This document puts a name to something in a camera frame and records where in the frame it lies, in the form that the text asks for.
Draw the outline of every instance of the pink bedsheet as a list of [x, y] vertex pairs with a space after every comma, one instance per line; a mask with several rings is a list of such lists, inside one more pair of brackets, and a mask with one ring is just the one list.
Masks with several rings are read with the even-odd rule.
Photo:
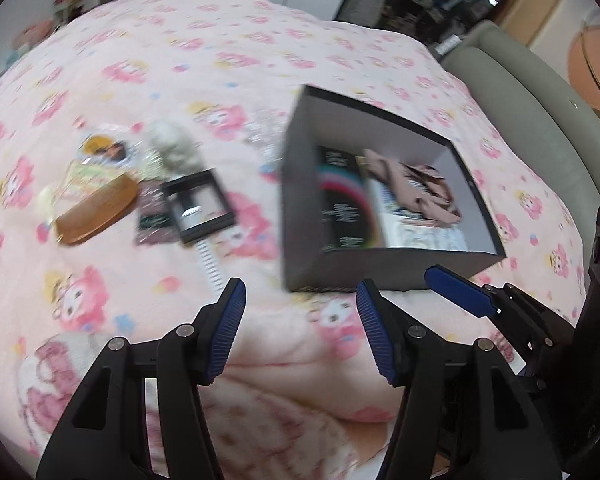
[[[238, 212], [239, 227], [209, 245], [223, 275], [240, 276], [248, 292], [225, 373], [341, 418], [395, 415], [401, 392], [376, 370], [354, 296], [289, 294], [280, 283], [279, 185], [245, 140], [258, 110], [285, 117], [304, 83], [451, 139], [509, 255], [475, 281], [514, 283], [576, 321], [584, 271], [571, 216], [417, 41], [265, 0], [120, 0], [75, 20], [0, 80], [0, 432], [27, 447], [27, 417], [49, 408], [30, 405], [30, 387], [18, 385], [22, 360], [48, 338], [159, 338], [215, 300], [196, 250], [133, 244], [135, 215], [62, 248], [36, 207], [40, 191], [61, 181], [85, 128], [117, 124], [139, 140], [143, 124], [163, 118], [201, 143]], [[448, 339], [497, 339], [520, 366], [488, 321], [430, 291], [387, 296]]]

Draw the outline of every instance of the small plush toy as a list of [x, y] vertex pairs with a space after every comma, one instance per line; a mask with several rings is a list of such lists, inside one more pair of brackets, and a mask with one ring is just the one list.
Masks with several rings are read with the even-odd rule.
[[187, 130], [170, 121], [154, 121], [146, 137], [160, 153], [164, 167], [176, 174], [197, 173], [205, 169], [202, 155]]

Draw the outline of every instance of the open box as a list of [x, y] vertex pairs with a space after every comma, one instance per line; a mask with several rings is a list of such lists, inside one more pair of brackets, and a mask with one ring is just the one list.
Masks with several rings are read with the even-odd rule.
[[[323, 220], [319, 153], [326, 146], [353, 155], [365, 148], [407, 164], [429, 164], [446, 179], [462, 213], [467, 251], [333, 248]], [[371, 278], [381, 290], [427, 288], [424, 271], [440, 264], [465, 278], [506, 257], [498, 230], [470, 172], [450, 140], [380, 108], [305, 86], [286, 130], [282, 166], [285, 286], [355, 290]]]

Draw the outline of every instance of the brown hair comb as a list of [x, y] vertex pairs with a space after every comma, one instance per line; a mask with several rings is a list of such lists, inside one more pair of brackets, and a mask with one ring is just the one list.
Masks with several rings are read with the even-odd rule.
[[138, 183], [123, 173], [56, 219], [58, 243], [76, 245], [104, 231], [133, 210]]

